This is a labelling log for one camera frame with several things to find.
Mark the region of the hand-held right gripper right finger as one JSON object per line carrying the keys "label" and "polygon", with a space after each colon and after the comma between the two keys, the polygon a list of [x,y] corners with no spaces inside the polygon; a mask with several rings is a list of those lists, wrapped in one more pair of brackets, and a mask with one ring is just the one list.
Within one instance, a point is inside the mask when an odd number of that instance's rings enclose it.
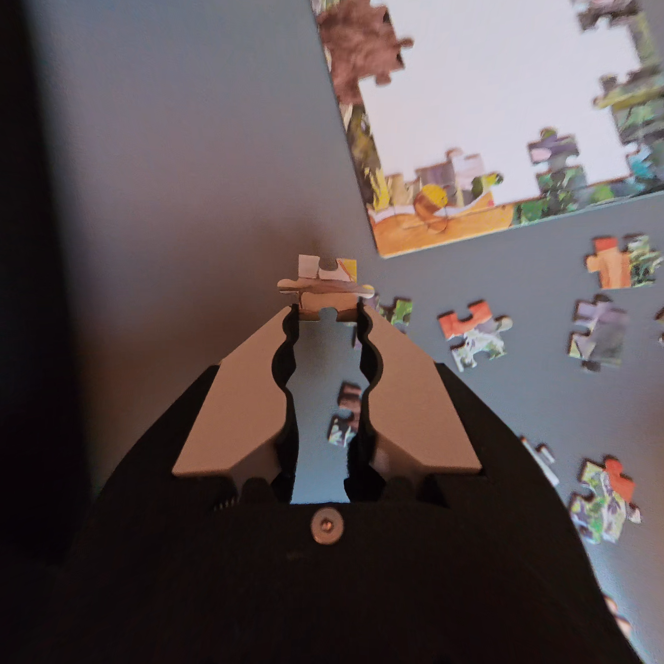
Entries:
{"label": "hand-held right gripper right finger", "polygon": [[376,310],[359,305],[359,368],[367,381],[354,439],[354,487],[477,477],[479,456],[435,361]]}

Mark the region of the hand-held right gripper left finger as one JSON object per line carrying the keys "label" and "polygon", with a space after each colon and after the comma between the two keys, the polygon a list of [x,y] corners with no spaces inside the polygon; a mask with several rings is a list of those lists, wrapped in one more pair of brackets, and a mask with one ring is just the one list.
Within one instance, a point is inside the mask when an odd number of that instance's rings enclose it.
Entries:
{"label": "hand-held right gripper left finger", "polygon": [[242,488],[250,479],[272,484],[284,473],[278,445],[287,431],[286,383],[294,369],[275,369],[291,354],[298,312],[280,310],[223,358],[172,468],[178,478],[224,477]]}

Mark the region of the pale yellow-edged jigsaw piece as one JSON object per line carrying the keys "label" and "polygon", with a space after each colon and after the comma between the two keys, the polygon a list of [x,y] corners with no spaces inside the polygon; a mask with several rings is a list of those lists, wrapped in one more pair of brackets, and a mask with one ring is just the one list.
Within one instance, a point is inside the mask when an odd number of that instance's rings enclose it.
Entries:
{"label": "pale yellow-edged jigsaw piece", "polygon": [[359,283],[355,259],[336,258],[334,263],[333,269],[326,270],[319,256],[300,254],[297,278],[278,281],[280,294],[296,297],[302,321],[318,321],[321,310],[332,309],[338,322],[355,323],[360,302],[376,295],[374,287]]}

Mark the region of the partly assembled jigsaw puzzle board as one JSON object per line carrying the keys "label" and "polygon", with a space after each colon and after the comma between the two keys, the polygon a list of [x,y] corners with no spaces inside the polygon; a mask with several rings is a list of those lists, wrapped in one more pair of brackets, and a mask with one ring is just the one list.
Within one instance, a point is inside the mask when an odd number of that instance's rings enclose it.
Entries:
{"label": "partly assembled jigsaw puzzle board", "polygon": [[312,1],[382,258],[663,191],[643,1]]}

